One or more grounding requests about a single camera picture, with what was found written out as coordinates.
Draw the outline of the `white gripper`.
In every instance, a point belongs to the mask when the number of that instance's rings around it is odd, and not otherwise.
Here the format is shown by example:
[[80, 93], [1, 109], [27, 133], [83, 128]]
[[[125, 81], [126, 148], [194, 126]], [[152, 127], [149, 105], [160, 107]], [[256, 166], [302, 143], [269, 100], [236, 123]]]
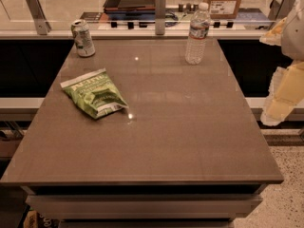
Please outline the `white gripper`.
[[260, 120], [264, 125], [276, 126], [304, 99], [304, 0], [295, 0], [287, 18], [277, 22], [259, 42], [281, 46], [284, 55], [297, 60], [287, 68], [279, 66], [270, 82]]

